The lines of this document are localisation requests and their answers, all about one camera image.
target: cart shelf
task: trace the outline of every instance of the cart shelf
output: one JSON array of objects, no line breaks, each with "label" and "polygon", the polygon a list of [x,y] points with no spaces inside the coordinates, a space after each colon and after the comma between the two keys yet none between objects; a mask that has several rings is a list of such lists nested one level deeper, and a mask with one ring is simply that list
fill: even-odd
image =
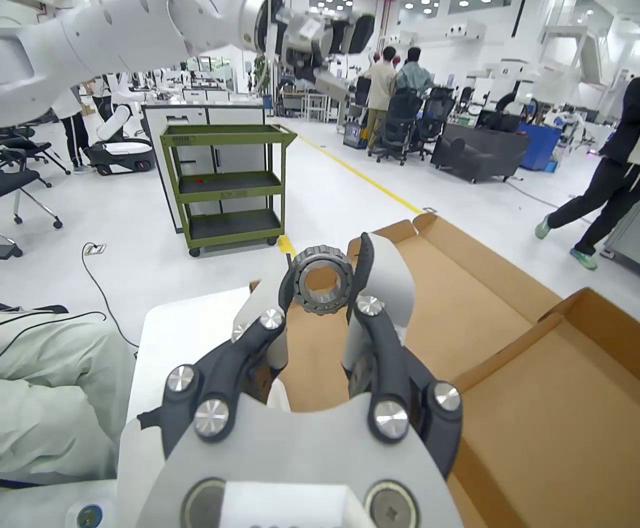
[{"label": "cart shelf", "polygon": [[[160,137],[169,178],[189,254],[196,257],[200,248],[248,240],[266,239],[275,244],[284,234],[286,150],[297,134],[281,125],[170,125]],[[273,144],[280,149],[280,179],[273,169]],[[265,170],[252,172],[220,171],[213,158],[214,173],[184,175],[180,167],[179,147],[221,145],[265,145]],[[280,214],[273,210],[273,196],[281,195]],[[219,214],[192,214],[190,204],[236,198],[265,196],[265,208]]]},{"label": "cart shelf", "polygon": [[191,204],[228,198],[281,195],[284,186],[278,177],[269,171],[226,172],[182,176],[178,190],[180,201]]}]

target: office chair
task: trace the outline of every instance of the office chair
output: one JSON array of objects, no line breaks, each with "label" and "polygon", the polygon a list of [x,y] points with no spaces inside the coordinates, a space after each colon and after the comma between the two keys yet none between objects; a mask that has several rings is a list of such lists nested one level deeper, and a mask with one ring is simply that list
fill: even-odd
[{"label": "office chair", "polygon": [[376,154],[376,162],[389,156],[397,159],[400,165],[406,161],[406,152],[415,129],[415,119],[422,107],[422,99],[413,90],[397,92],[389,102],[386,119],[380,125],[376,144],[369,156]]},{"label": "office chair", "polygon": [[[35,141],[31,141],[29,137],[30,136],[20,136],[16,133],[0,134],[0,145],[8,148],[17,148],[19,150],[22,150],[24,151],[27,158],[31,158],[35,161],[44,161],[45,164],[49,163],[49,160],[51,160],[53,163],[58,165],[67,176],[71,174],[70,170],[66,169],[56,158],[54,158],[52,155],[50,155],[50,153],[47,152],[51,148],[51,143],[49,143],[48,141],[43,143],[36,143]],[[47,188],[51,187],[51,184],[44,181],[42,178],[38,177],[38,180],[40,180],[40,182],[42,182]]]},{"label": "office chair", "polygon": [[431,152],[427,150],[427,144],[434,143],[442,134],[453,110],[456,101],[448,90],[433,88],[431,94],[424,103],[422,118],[413,135],[410,152],[419,152],[420,159],[424,161],[425,155]]},{"label": "office chair", "polygon": [[[16,224],[22,223],[22,218],[20,218],[18,213],[20,207],[20,193],[24,193],[28,197],[30,197],[30,199],[32,199],[39,208],[41,208],[44,212],[46,212],[54,219],[53,227],[55,229],[60,229],[62,227],[62,222],[60,221],[60,219],[47,206],[41,204],[38,200],[36,200],[33,196],[31,196],[27,191],[24,190],[24,187],[26,185],[40,179],[40,174],[38,174],[34,170],[27,169],[26,153],[17,148],[9,148],[4,150],[3,152],[10,153],[11,156],[10,161],[6,160],[0,163],[0,197],[15,192],[15,201],[13,203],[13,221],[16,222]],[[1,171],[2,167],[4,167],[5,165],[18,162],[20,163],[19,171]],[[10,257],[22,256],[22,250],[18,247],[15,241],[11,240],[9,237],[4,236],[2,233],[0,233],[0,238],[9,242],[9,245],[0,244],[0,260],[7,260]]]}]

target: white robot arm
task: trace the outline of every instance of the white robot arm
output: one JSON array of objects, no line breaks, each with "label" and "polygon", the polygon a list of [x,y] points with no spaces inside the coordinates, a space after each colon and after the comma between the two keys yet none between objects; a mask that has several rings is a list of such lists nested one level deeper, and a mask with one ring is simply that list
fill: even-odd
[{"label": "white robot arm", "polygon": [[44,114],[63,90],[106,72],[148,71],[227,44],[265,52],[269,27],[296,77],[343,95],[324,59],[362,52],[374,16],[326,19],[269,1],[270,9],[266,0],[104,0],[43,24],[0,29],[0,126]]}]

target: black chair leg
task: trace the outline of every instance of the black chair leg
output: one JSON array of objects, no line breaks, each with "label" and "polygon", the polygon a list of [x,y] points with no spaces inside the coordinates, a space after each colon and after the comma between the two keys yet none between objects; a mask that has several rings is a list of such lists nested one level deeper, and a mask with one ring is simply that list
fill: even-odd
[{"label": "black chair leg", "polygon": [[71,171],[66,169],[56,158],[54,158],[52,155],[50,155],[50,153],[48,153],[46,150],[42,153],[45,156],[47,156],[53,163],[55,163],[56,165],[58,165],[67,176],[69,176],[71,174]]}]

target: person in white coat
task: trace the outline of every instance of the person in white coat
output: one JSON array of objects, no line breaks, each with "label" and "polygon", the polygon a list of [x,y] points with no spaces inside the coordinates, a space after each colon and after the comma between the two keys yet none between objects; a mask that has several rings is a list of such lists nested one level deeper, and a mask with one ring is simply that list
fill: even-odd
[{"label": "person in white coat", "polygon": [[89,134],[84,126],[82,105],[78,87],[65,90],[52,105],[53,111],[62,121],[67,135],[67,150],[74,165],[75,174],[94,172],[91,166],[85,166],[82,153],[89,148]]},{"label": "person in white coat", "polygon": [[0,479],[114,478],[135,358],[98,315],[0,311]]}]

